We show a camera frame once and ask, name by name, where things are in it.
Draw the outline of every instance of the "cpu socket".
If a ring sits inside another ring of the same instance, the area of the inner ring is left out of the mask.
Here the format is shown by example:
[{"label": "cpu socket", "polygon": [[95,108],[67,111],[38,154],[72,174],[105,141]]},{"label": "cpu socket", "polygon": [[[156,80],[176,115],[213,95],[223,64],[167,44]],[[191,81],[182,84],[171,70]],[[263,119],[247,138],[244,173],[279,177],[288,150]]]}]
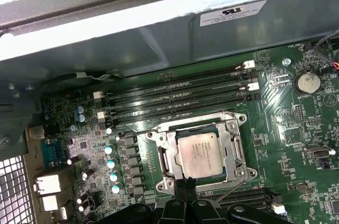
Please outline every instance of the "cpu socket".
[{"label": "cpu socket", "polygon": [[158,192],[174,194],[174,180],[197,178],[197,191],[219,190],[250,181],[257,171],[246,166],[239,126],[241,113],[220,112],[164,122],[146,133],[156,142],[163,179]]}]

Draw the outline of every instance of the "ventilation grille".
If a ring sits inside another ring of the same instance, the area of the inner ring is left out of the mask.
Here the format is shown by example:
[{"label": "ventilation grille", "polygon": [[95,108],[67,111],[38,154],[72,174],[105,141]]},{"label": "ventilation grille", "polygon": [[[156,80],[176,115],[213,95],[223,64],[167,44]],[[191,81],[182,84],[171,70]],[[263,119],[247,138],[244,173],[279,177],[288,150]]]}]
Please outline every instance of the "ventilation grille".
[{"label": "ventilation grille", "polygon": [[0,224],[34,223],[22,157],[0,162]]}]

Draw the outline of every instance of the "sticker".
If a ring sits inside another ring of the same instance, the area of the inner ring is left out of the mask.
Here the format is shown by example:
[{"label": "sticker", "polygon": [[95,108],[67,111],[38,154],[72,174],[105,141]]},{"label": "sticker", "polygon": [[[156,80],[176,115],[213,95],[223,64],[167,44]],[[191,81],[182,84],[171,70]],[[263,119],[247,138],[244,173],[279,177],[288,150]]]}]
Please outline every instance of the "sticker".
[{"label": "sticker", "polygon": [[265,3],[266,1],[260,1],[202,14],[200,16],[200,26],[217,24],[233,19],[241,19],[243,17],[256,15]]}]

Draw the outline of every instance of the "capacitor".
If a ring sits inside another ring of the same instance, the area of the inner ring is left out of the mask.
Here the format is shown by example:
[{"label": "capacitor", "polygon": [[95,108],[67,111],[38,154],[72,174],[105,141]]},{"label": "capacitor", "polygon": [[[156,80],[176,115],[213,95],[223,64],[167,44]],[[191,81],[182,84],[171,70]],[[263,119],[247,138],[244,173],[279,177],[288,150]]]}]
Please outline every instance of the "capacitor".
[{"label": "capacitor", "polygon": [[77,112],[78,114],[85,113],[86,111],[87,111],[86,108],[83,107],[83,106],[78,106],[78,107],[76,108],[76,112]]},{"label": "capacitor", "polygon": [[83,212],[89,206],[90,206],[90,203],[88,200],[86,200],[79,206],[79,211]]},{"label": "capacitor", "polygon": [[74,132],[74,131],[76,131],[78,128],[77,128],[75,125],[71,125],[71,126],[69,127],[69,129],[70,129],[71,132]]},{"label": "capacitor", "polygon": [[110,175],[110,180],[112,182],[116,182],[120,177],[120,172],[119,171],[114,171],[111,175]]},{"label": "capacitor", "polygon": [[112,134],[112,129],[111,129],[111,128],[107,128],[107,129],[106,129],[106,134],[107,134],[107,135]]},{"label": "capacitor", "polygon": [[116,158],[112,158],[107,162],[107,167],[112,169],[118,164],[118,160]]},{"label": "capacitor", "polygon": [[82,177],[83,177],[83,179],[87,179],[93,174],[94,174],[94,169],[91,168],[91,169],[87,170],[86,172],[83,172]]},{"label": "capacitor", "polygon": [[77,163],[78,161],[80,161],[80,158],[78,156],[75,156],[75,157],[72,157],[71,159],[68,159],[67,164],[73,165],[73,164]]},{"label": "capacitor", "polygon": [[88,198],[88,194],[84,193],[76,200],[76,202],[78,204],[82,204],[83,202],[85,202],[87,200],[87,198]]},{"label": "capacitor", "polygon": [[86,116],[84,116],[83,114],[80,114],[80,115],[78,116],[78,121],[79,121],[79,122],[85,122],[85,121],[86,121]]},{"label": "capacitor", "polygon": [[106,154],[111,154],[114,150],[115,150],[114,145],[109,145],[109,146],[105,147],[104,151],[105,151]]},{"label": "capacitor", "polygon": [[120,182],[117,182],[113,185],[112,192],[114,194],[118,194],[120,192],[121,188],[122,188],[122,184]]}]

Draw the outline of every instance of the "green circuit board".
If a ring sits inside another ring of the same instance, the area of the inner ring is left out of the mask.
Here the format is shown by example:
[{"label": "green circuit board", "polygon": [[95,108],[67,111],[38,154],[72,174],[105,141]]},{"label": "green circuit board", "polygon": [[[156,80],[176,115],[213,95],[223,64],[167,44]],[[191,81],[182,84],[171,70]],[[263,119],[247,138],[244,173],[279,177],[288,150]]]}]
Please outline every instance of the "green circuit board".
[{"label": "green circuit board", "polygon": [[[83,160],[75,165],[75,197],[87,190],[100,191],[102,203],[95,210],[98,219],[136,202],[154,205],[169,198],[155,189],[162,179],[155,142],[137,137],[144,192],[134,193],[126,148],[116,137],[126,131],[150,130],[164,121],[228,111],[248,117],[240,134],[247,166],[258,172],[239,190],[267,187],[280,193],[286,219],[296,224],[339,223],[339,155],[320,163],[305,151],[305,147],[327,145],[339,153],[339,80],[304,44],[122,78],[43,98],[45,132],[60,142],[72,138],[71,145],[61,144],[65,156]],[[322,53],[332,57],[332,46],[323,45]],[[290,64],[283,64],[286,58]],[[255,62],[254,68],[241,73],[229,70],[250,60]],[[319,89],[312,94],[296,89],[296,79],[307,73],[320,79]],[[259,89],[239,92],[252,82],[258,82]],[[78,121],[78,106],[85,108],[85,122]],[[104,122],[97,119],[100,112],[106,116]],[[77,129],[70,131],[70,126]],[[108,145],[114,146],[110,155],[104,152]],[[111,158],[119,161],[115,168],[121,173],[119,194],[111,191],[112,170],[106,166]],[[94,168],[95,174],[84,182],[81,172],[87,168]],[[200,196],[213,198],[226,191],[210,190]],[[82,217],[77,212],[77,219]]]}]

